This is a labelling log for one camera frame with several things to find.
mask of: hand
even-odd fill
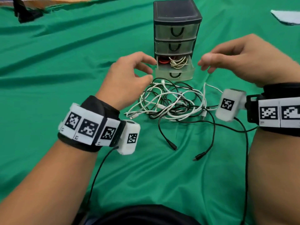
[[[156,60],[143,52],[120,57],[111,65],[96,97],[118,110],[133,104],[153,80],[153,70],[144,63],[156,65]],[[133,69],[148,75],[139,77]]]
[[[201,70],[231,70],[239,78],[259,87],[268,84],[300,82],[300,65],[289,56],[250,34],[217,45],[198,62]]]

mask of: qr-like marker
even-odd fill
[[[97,123],[84,119],[78,130],[78,133],[81,133],[89,137],[94,137],[97,128],[98,128]]]
[[[224,98],[222,103],[221,103],[221,108],[226,109],[226,110],[231,110],[233,105],[234,105],[233,100],[229,100],[229,99]]]
[[[66,120],[65,126],[68,126],[69,128],[75,130],[80,119],[81,119],[81,116],[71,112],[69,117]]]
[[[100,137],[100,139],[103,140],[111,140],[114,136],[115,131],[117,130],[117,128],[114,127],[105,127],[102,136]]]
[[[278,119],[277,107],[260,107],[260,119]]]
[[[299,120],[300,119],[300,105],[297,106],[282,106],[281,117],[285,120]]]
[[[131,144],[131,143],[135,143],[136,141],[137,141],[137,133],[130,133],[128,136],[127,143]]]

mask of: open drawer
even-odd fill
[[[187,65],[183,66],[181,69],[173,68],[170,63],[161,64],[159,63],[160,56],[156,56],[157,66],[155,69],[155,77],[161,77],[168,79],[170,81],[184,81],[193,78],[195,67],[193,66],[190,56],[187,56]]]

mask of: white paper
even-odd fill
[[[300,24],[300,11],[277,11],[271,10],[271,13],[280,21],[286,24]]]

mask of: plastic drawer unit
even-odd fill
[[[156,77],[172,81],[193,78],[192,55],[202,16],[193,0],[164,0],[153,3],[154,56]],[[180,65],[160,62],[160,59],[179,60]]]

